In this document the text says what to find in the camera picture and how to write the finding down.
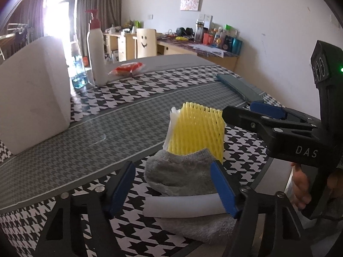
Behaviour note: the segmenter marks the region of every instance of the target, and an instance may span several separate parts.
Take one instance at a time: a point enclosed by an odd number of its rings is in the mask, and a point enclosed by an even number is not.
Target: gray curtain
[[[83,56],[88,56],[87,33],[88,23],[91,14],[86,13],[87,9],[97,9],[98,18],[101,22],[101,30],[119,26],[121,21],[121,0],[78,0],[77,4],[77,35],[78,42]]]
[[[35,28],[33,40],[44,37],[44,0],[23,0],[15,9],[8,23],[25,23]]]

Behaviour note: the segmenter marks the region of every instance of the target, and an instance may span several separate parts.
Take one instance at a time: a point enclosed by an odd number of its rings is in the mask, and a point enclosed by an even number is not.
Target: yellow foam net
[[[180,110],[168,151],[186,155],[208,148],[223,163],[224,128],[221,110],[186,102]]]

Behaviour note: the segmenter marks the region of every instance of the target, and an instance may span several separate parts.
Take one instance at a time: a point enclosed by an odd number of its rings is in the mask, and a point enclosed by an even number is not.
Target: houndstooth tablecloth
[[[0,166],[0,226],[19,255],[34,253],[54,196],[65,190],[77,196],[105,185],[127,159],[137,160],[136,177],[122,211],[111,220],[121,249],[127,256],[157,257],[172,256],[189,246],[193,241],[163,231],[155,219],[142,215],[145,197],[158,195],[145,183],[144,166],[148,152],[156,152],[164,141],[172,106],[193,101],[218,109],[248,107],[216,80],[218,73],[239,77],[220,66],[179,68],[74,93],[71,127],[66,132],[16,157],[0,143],[0,161],[4,162]],[[280,106],[253,88],[266,103]],[[251,184],[268,160],[263,142],[253,133],[228,125],[224,142],[227,172],[242,184]],[[83,215],[83,229],[87,254],[96,256],[87,215]]]

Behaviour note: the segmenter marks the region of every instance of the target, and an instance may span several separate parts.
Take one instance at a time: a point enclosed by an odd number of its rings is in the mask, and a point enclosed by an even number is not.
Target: chair with smiley face
[[[157,56],[155,29],[137,29],[137,58]]]

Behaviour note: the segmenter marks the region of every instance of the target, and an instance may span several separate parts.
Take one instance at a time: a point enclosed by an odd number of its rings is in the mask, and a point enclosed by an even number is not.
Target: human hand
[[[302,210],[311,202],[311,195],[309,193],[310,182],[299,164],[292,162],[290,165],[293,167],[293,203]],[[337,169],[333,172],[328,177],[327,185],[332,190],[332,198],[343,196],[343,170]]]

